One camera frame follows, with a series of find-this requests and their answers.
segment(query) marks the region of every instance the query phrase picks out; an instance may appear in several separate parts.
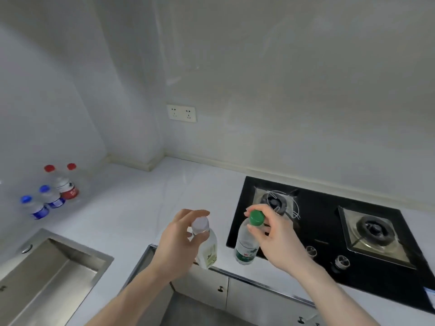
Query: white wall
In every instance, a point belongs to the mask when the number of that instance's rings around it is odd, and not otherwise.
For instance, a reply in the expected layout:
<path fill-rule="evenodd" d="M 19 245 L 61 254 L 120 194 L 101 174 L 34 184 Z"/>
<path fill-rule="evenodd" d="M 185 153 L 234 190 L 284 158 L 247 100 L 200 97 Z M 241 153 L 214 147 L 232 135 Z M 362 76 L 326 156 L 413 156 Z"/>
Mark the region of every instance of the white wall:
<path fill-rule="evenodd" d="M 162 149 L 153 105 L 164 104 L 149 57 L 151 0 L 45 0 L 45 7 L 108 152 L 148 163 Z"/>
<path fill-rule="evenodd" d="M 1 239 L 30 219 L 19 197 L 45 184 L 44 165 L 89 167 L 106 155 L 61 62 L 41 3 L 0 0 Z"/>
<path fill-rule="evenodd" d="M 435 0 L 155 0 L 165 147 L 433 203 Z"/>

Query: hand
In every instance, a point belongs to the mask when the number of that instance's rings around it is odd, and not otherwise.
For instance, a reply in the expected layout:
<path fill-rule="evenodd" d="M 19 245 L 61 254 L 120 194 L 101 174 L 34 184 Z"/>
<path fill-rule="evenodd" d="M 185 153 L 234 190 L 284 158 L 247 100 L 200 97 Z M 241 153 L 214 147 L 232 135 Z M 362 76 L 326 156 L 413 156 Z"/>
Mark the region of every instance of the hand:
<path fill-rule="evenodd" d="M 309 257 L 305 247 L 297 237 L 291 220 L 284 219 L 266 204 L 248 207 L 245 216 L 248 217 L 254 209 L 262 211 L 266 217 L 264 222 L 270 225 L 270 228 L 266 228 L 269 236 L 255 226 L 249 224 L 247 227 L 260 243 L 261 250 L 270 263 L 296 279 L 307 268 L 317 265 Z"/>
<path fill-rule="evenodd" d="M 189 241 L 192 234 L 188 232 L 188 227 L 194 219 L 209 214 L 207 210 L 182 209 L 163 231 L 150 267 L 166 282 L 186 274 L 192 266 L 199 245 L 208 239 L 210 233 L 200 233 Z"/>

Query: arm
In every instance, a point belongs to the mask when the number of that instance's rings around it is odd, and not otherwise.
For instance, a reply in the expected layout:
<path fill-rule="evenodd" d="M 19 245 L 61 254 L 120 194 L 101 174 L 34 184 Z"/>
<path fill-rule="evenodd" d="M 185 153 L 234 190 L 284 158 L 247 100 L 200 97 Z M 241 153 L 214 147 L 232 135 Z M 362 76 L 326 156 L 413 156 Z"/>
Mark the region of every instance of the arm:
<path fill-rule="evenodd" d="M 150 265 L 112 301 L 110 301 L 86 326 L 134 326 L 170 281 L 181 277 L 192 266 L 199 245 L 209 233 L 200 233 L 189 241 L 187 231 L 194 219 L 207 216 L 207 210 L 182 209 L 163 231 L 159 246 Z"/>
<path fill-rule="evenodd" d="M 379 326 L 335 283 L 325 269 L 308 256 L 291 222 L 277 215 L 268 205 L 250 206 L 245 216 L 249 216 L 254 209 L 266 216 L 270 225 L 266 231 L 269 236 L 250 225 L 249 231 L 260 243 L 268 260 L 298 280 L 328 326 Z"/>

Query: person's left hand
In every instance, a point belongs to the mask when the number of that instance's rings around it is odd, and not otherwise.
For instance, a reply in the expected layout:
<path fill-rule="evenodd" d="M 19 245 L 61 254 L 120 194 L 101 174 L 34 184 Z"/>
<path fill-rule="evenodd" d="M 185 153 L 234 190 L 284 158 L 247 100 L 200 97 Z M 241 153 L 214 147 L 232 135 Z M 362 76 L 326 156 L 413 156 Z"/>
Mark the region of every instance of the person's left hand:
<path fill-rule="evenodd" d="M 189 241 L 192 234 L 188 232 L 188 227 L 192 225 L 194 219 L 209 214 L 207 210 L 182 209 L 163 231 L 150 267 L 166 282 L 186 274 L 192 266 L 199 245 L 208 239 L 210 233 L 208 231 L 200 233 Z"/>

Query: black glass stovetop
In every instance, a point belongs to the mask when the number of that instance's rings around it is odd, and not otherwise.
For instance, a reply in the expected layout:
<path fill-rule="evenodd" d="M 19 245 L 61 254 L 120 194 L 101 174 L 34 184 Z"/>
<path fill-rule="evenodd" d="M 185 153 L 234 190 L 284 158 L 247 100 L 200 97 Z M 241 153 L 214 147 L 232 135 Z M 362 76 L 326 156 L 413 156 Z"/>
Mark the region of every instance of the black glass stovetop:
<path fill-rule="evenodd" d="M 424 287 L 435 290 L 435 277 L 400 210 L 247 176 L 228 236 L 228 247 L 235 247 L 238 229 L 245 220 L 243 213 L 252 204 L 256 189 L 281 191 L 295 199 L 300 215 L 298 227 L 294 227 L 296 234 L 304 246 L 315 247 L 314 261 L 336 282 L 435 314 L 424 290 Z M 349 250 L 339 206 L 390 220 L 415 268 Z M 349 268 L 334 267 L 338 255 L 348 258 Z M 265 258 L 261 250 L 258 256 Z"/>

